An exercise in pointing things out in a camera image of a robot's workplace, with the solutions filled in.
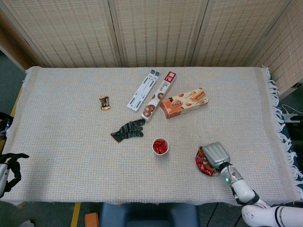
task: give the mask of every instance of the grey floor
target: grey floor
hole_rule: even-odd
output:
[[[0,52],[0,111],[10,114],[18,92],[22,85],[25,73],[18,69],[3,53]],[[303,110],[302,97],[303,86],[287,97],[283,103]],[[215,203],[199,206],[200,222],[202,227],[206,224],[215,208]],[[78,226],[85,226],[84,215],[87,213],[99,213],[100,203],[82,203]],[[24,221],[31,219],[37,227],[68,227],[71,224],[73,203],[61,202],[26,202],[19,206],[0,202],[0,227],[18,227]],[[209,227],[232,227],[241,213],[241,207],[229,206],[219,203]],[[237,227],[247,227],[242,219]]]

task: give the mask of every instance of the white cable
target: white cable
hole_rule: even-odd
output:
[[[293,114],[294,112],[297,112],[297,113],[299,113],[299,114],[303,114],[303,112],[297,111],[296,109],[292,108],[292,107],[289,106],[289,105],[282,104],[282,108],[286,111],[287,114],[289,114],[289,112],[285,109],[285,106],[287,106],[288,108],[291,108],[291,109],[293,110],[292,114]]]

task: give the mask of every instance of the dark blue chair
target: dark blue chair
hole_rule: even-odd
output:
[[[187,203],[103,203],[99,227],[200,227],[198,207]]]

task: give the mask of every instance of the tablecloth fringe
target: tablecloth fringe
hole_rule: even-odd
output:
[[[270,94],[270,101],[272,104],[272,110],[274,113],[274,121],[275,121],[275,130],[277,132],[277,137],[280,139],[283,147],[284,152],[286,155],[287,162],[289,164],[289,169],[291,170],[291,174],[293,177],[293,184],[297,190],[297,193],[300,196],[298,201],[303,201],[303,190],[298,185],[303,184],[303,174],[300,170],[294,165],[294,157],[297,157],[297,154],[293,151],[290,151],[292,146],[291,139],[287,138],[284,134],[281,133],[283,128],[285,127],[285,122],[282,117],[282,110],[280,110],[277,106],[279,104],[279,91],[276,86],[275,81],[271,80],[269,68],[266,67],[266,74],[267,74],[267,88]]]

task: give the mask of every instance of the beige screen panel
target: beige screen panel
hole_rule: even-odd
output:
[[[127,67],[186,66],[206,0],[115,0]]]
[[[242,66],[287,0],[209,0],[193,66]]]
[[[250,65],[269,67],[281,95],[303,79],[302,0],[287,7]]]
[[[117,67],[100,0],[2,0],[51,67]]]

